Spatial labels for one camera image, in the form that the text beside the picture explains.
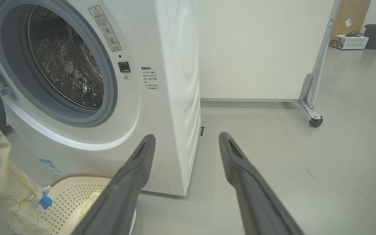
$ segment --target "trash bin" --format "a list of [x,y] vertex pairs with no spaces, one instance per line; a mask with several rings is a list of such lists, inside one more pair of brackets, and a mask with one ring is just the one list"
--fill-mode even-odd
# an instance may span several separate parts
[[367,46],[365,49],[376,49],[376,24],[365,25],[365,37],[369,37]]

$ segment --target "blue tag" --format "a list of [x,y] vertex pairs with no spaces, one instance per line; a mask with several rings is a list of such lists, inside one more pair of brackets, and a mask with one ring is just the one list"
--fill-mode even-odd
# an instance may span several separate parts
[[49,208],[49,206],[51,206],[52,205],[52,199],[50,199],[48,196],[47,196],[47,194],[46,194],[46,192],[45,191],[43,191],[43,197],[41,198],[41,200],[40,200],[40,205],[41,205],[41,207],[43,207],[43,209],[47,209],[47,208]]

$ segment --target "warning label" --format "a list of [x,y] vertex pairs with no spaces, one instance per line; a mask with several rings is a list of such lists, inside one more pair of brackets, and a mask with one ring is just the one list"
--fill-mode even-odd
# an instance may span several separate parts
[[101,6],[95,6],[93,8],[90,8],[89,12],[91,13],[92,17],[98,24],[98,27],[102,31],[105,37],[105,40],[107,41],[111,51],[116,52],[116,51],[121,50],[120,43],[118,42],[118,39],[107,17],[104,15],[104,12],[101,9]]
[[152,67],[142,67],[142,75],[145,90],[159,90],[158,75]]

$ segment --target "front-load washer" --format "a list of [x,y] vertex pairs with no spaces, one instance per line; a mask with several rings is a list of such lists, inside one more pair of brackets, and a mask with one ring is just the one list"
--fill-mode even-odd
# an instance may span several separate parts
[[193,0],[0,0],[7,122],[54,176],[114,175],[156,137],[146,191],[186,195],[200,133]]

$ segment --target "yellow cloth bag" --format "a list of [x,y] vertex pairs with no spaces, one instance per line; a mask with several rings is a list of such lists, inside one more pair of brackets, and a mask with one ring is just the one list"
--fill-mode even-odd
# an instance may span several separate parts
[[20,235],[47,235],[49,227],[32,203],[43,197],[43,189],[9,161],[11,144],[0,131],[0,209]]

